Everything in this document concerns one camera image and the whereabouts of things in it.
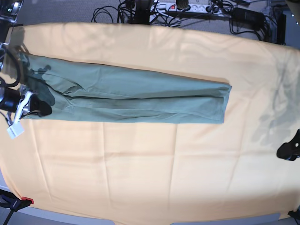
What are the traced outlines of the green T-shirt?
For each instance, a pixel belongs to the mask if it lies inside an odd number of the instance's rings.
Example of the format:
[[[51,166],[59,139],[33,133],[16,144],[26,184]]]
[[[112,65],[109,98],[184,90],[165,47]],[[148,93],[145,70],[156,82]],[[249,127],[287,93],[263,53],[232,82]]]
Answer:
[[[155,71],[19,54],[49,120],[221,124],[231,86]]]

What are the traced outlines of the black clamp right corner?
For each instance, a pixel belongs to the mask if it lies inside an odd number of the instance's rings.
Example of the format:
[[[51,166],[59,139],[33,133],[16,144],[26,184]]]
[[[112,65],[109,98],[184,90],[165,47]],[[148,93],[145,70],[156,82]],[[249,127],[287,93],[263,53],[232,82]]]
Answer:
[[[298,209],[296,211],[289,211],[288,215],[291,218],[294,218],[296,220],[300,220],[300,208],[298,207]]]

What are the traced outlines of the yellow table cloth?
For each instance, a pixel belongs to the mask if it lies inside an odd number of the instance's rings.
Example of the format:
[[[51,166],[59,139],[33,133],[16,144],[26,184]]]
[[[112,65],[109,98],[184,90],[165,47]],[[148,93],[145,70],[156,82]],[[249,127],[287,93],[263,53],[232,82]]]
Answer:
[[[300,52],[158,26],[45,23],[10,47],[68,61],[153,70],[232,86],[225,122],[0,121],[0,169],[34,207],[118,225],[169,225],[280,213],[300,204],[300,163],[276,156],[300,127]]]

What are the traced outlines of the red-tipped bar clamp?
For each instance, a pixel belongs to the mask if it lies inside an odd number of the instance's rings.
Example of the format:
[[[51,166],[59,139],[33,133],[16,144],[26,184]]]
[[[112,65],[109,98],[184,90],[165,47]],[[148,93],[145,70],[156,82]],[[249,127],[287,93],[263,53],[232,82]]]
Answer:
[[[34,204],[34,200],[27,197],[18,198],[11,192],[0,190],[0,207],[10,209],[3,225],[7,225],[14,212],[27,208]]]

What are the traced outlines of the black box far right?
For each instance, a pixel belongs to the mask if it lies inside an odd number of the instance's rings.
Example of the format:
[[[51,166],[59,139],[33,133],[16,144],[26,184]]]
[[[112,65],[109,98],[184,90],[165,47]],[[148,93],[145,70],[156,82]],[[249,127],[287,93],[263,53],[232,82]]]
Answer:
[[[277,44],[285,44],[286,15],[280,14],[277,19]]]

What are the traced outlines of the black power adapter brick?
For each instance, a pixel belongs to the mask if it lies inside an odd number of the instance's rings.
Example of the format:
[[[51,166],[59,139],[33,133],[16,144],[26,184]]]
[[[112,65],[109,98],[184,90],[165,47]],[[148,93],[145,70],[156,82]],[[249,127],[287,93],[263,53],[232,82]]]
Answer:
[[[232,10],[232,19],[249,25],[263,26],[265,15],[260,12],[237,7]]]

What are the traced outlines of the white power strip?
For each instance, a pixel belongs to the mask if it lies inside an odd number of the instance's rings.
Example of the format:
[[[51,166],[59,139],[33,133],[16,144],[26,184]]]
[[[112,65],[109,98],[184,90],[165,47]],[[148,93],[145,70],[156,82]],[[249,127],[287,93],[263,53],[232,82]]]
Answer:
[[[204,4],[189,3],[186,9],[179,9],[176,3],[174,2],[172,3],[172,2],[159,1],[158,3],[154,3],[154,6],[156,6],[156,9],[166,12],[168,14],[173,14],[173,13],[213,14],[213,15],[223,14],[222,10],[217,6],[212,7],[210,5],[204,5]]]

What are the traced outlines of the black centre stand post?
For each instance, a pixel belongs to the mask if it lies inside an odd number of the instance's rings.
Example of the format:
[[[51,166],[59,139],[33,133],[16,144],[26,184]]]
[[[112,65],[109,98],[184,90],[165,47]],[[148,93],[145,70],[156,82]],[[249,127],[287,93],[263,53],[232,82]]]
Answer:
[[[152,0],[135,0],[135,16],[133,24],[149,25]]]

